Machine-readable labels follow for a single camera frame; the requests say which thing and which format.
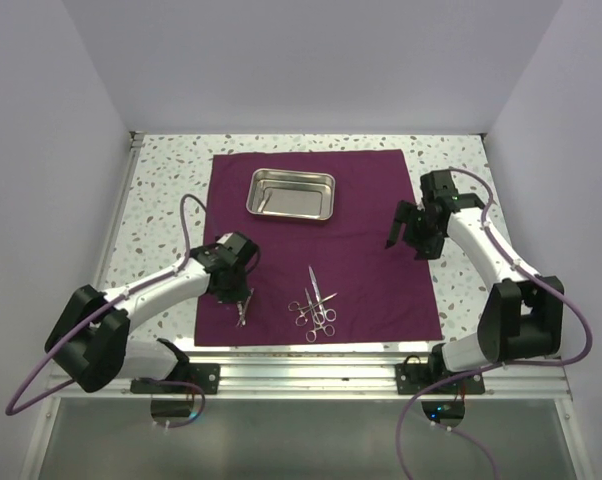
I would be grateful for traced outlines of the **purple cloth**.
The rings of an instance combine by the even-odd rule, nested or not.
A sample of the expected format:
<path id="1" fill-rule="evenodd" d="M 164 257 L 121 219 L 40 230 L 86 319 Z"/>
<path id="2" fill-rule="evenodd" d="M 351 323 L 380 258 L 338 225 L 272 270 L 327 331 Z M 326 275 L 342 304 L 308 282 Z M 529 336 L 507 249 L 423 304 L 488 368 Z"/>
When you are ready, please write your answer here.
<path id="1" fill-rule="evenodd" d="M 253 173 L 261 168 L 327 173 L 336 182 L 326 221 L 266 219 L 246 207 Z M 414 197 L 398 150 L 242 153 L 212 161 L 204 237 L 238 231 L 260 248 L 248 279 L 254 295 L 244 326 L 234 306 L 199 299 L 194 340 L 199 346 L 301 344 L 304 330 L 288 306 L 319 291 L 337 313 L 334 341 L 400 342 L 441 338 L 429 266 L 411 249 L 388 247 L 395 208 Z"/>

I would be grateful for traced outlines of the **steel hemostat forceps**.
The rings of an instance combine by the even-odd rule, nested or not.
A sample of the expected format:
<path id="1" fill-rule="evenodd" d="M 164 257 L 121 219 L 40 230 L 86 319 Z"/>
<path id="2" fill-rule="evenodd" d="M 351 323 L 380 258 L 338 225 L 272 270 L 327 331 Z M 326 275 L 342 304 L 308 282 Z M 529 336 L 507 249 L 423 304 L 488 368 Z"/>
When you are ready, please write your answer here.
<path id="1" fill-rule="evenodd" d="M 308 312 L 310 313 L 312 326 L 306 332 L 306 341 L 308 343 L 315 343 L 320 334 L 325 335 L 330 338 L 333 337 L 336 333 L 333 322 L 336 320 L 334 316 L 336 312 L 333 309 L 330 309 L 327 312 L 332 312 L 334 315 L 331 320 L 321 311 L 320 307 L 322 303 L 313 303 L 310 297 L 307 297 L 308 300 Z"/>
<path id="2" fill-rule="evenodd" d="M 292 301 L 288 304 L 288 311 L 292 312 L 296 315 L 294 324 L 297 327 L 305 326 L 313 320 L 312 299 L 311 299 L 309 291 L 307 289 L 304 289 L 304 293 L 305 293 L 305 302 Z"/>

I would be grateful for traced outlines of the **steel surgical scissors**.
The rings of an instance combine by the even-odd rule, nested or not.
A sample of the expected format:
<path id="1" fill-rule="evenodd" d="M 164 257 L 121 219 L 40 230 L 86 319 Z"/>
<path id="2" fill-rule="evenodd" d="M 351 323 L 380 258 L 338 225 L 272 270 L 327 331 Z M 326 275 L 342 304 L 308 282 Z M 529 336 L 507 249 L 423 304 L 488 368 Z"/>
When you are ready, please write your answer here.
<path id="1" fill-rule="evenodd" d="M 334 309 L 329 309 L 325 306 L 326 297 L 324 297 L 319 289 L 319 284 L 314 272 L 314 269 L 311 266 L 308 266 L 309 276 L 312 288 L 315 293 L 315 298 L 319 306 L 319 310 L 321 315 L 327 322 L 334 322 L 336 320 L 336 311 Z"/>

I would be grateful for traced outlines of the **steel instrument tray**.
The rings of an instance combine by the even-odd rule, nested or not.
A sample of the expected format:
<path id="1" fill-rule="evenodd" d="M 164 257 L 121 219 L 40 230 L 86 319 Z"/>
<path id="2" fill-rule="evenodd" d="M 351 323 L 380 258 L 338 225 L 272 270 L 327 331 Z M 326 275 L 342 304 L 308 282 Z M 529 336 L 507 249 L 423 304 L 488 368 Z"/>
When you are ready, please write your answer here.
<path id="1" fill-rule="evenodd" d="M 272 196 L 258 212 L 266 189 Z M 327 173 L 261 168 L 252 174 L 246 209 L 254 216 L 323 222 L 332 217 L 335 191 L 336 180 Z"/>

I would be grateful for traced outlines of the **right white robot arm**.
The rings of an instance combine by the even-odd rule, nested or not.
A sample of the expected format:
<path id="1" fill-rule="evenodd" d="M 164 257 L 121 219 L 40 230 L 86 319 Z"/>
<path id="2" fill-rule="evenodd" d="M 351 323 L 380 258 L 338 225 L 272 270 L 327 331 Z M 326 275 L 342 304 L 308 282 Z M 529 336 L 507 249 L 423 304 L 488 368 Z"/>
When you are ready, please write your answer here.
<path id="1" fill-rule="evenodd" d="M 461 382 L 462 372 L 553 356 L 562 333 L 562 283 L 555 276 L 540 276 L 517 255 L 493 228 L 488 214 L 491 203 L 475 193 L 459 192 L 453 179 L 456 172 L 422 175 L 420 203 L 398 203 L 386 242 L 392 247 L 403 241 L 416 259 L 435 260 L 446 241 L 452 241 L 488 291 L 476 331 L 434 346 L 428 356 L 426 379 L 442 393 Z"/>

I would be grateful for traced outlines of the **steel forceps tweezers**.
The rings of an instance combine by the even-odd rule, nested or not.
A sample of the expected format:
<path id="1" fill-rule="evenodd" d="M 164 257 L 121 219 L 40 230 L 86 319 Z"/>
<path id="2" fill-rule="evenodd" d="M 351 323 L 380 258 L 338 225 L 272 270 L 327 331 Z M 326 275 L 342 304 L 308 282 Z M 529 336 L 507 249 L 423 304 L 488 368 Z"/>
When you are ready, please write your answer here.
<path id="1" fill-rule="evenodd" d="M 238 320 L 237 320 L 237 327 L 244 327 L 247 323 L 247 311 L 250 305 L 251 299 L 248 298 L 243 302 L 239 302 L 237 304 L 237 310 L 238 310 Z"/>

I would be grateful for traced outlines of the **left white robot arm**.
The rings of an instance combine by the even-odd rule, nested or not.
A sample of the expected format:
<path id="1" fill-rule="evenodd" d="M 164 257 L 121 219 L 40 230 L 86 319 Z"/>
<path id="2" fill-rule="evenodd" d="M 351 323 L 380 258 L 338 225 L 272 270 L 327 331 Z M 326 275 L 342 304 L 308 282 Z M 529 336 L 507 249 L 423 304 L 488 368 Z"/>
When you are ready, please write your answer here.
<path id="1" fill-rule="evenodd" d="M 248 265 L 259 255 L 256 243 L 233 232 L 131 284 L 105 291 L 83 286 L 72 294 L 44 350 L 87 393 L 118 378 L 178 392 L 192 379 L 187 355 L 166 339 L 143 342 L 132 333 L 189 299 L 212 295 L 221 304 L 244 305 L 250 297 Z"/>

